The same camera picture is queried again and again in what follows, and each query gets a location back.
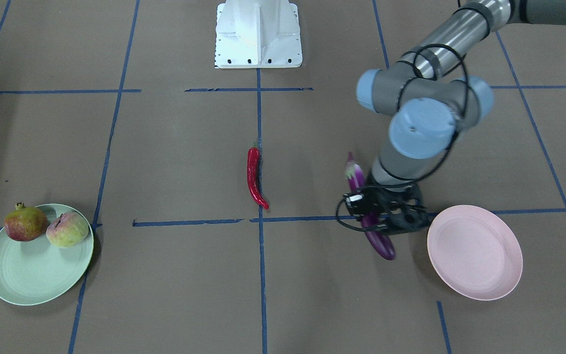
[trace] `red chili pepper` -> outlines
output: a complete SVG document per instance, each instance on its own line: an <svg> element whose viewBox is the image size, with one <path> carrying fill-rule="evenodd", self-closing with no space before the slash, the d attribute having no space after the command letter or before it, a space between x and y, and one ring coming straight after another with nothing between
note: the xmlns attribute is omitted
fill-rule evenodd
<svg viewBox="0 0 566 354"><path fill-rule="evenodd" d="M264 209L269 208L268 202L263 199L261 196L261 192L257 186L258 174L257 169L259 168L259 158L260 152L258 148L250 148L248 150L248 168L247 168L247 180L248 180L248 189L250 190L250 195L252 195L252 199L255 200L257 204L262 206Z"/></svg>

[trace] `floor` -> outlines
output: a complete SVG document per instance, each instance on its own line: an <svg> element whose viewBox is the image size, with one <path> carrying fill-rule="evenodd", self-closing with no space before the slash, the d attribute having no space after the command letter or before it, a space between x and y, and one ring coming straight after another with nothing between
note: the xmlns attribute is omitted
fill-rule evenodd
<svg viewBox="0 0 566 354"><path fill-rule="evenodd" d="M357 79L456 2L294 0L303 65L261 70L214 69L219 3L0 0L0 228L19 200L66 204L101 250L50 302L0 300L0 353L566 353L566 27L471 50L496 105L422 182L429 211L480 206L519 240L521 282L482 302L426 230L389 262L333 217L348 151L368 170L389 124Z"/></svg>

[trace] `robotic arm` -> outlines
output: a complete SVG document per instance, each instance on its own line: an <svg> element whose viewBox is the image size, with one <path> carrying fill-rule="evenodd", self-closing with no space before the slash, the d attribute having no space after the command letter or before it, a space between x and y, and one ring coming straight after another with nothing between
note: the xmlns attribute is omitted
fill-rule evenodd
<svg viewBox="0 0 566 354"><path fill-rule="evenodd" d="M566 25L566 0L475 0L460 7L390 69L368 70L359 79L360 105L393 116L367 187L343 199L358 221L367 215L389 216L365 229L369 240L368 232L378 232L391 246L388 235L429 226L418 182L440 167L456 138L477 125L494 102L490 86L468 76L463 57L508 23ZM460 66L463 78L438 81Z"/></svg>

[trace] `apple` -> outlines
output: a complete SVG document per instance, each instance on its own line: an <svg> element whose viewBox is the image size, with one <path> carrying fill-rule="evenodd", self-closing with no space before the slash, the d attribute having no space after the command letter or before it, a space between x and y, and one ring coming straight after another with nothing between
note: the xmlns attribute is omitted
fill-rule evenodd
<svg viewBox="0 0 566 354"><path fill-rule="evenodd" d="M76 212L61 214L47 227L47 239L54 246L67 248L74 246L88 235L88 223Z"/></svg>
<svg viewBox="0 0 566 354"><path fill-rule="evenodd" d="M19 202L4 219L4 228L9 238L18 241L34 240L43 235L49 226L47 216L39 208Z"/></svg>

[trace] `green plate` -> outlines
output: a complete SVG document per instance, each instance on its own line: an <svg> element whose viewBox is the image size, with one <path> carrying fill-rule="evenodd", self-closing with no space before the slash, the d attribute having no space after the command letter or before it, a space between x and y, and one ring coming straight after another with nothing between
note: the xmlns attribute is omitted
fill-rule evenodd
<svg viewBox="0 0 566 354"><path fill-rule="evenodd" d="M63 213L74 211L63 204L36 206L50 224ZM93 233L69 248L56 247L45 234L18 242L0 231L0 298L14 305L38 305L64 294L85 273L93 253Z"/></svg>

